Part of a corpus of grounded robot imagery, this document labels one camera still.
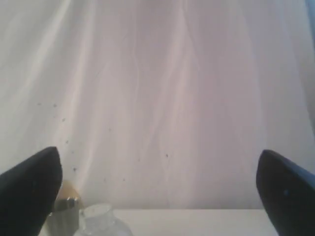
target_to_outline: white curtain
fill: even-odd
[[[0,3],[0,171],[57,146],[86,205],[259,208],[273,149],[315,172],[301,0]]]

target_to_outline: small bottle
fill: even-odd
[[[132,233],[114,216],[110,205],[98,204],[79,211],[79,229],[74,236],[132,236]]]

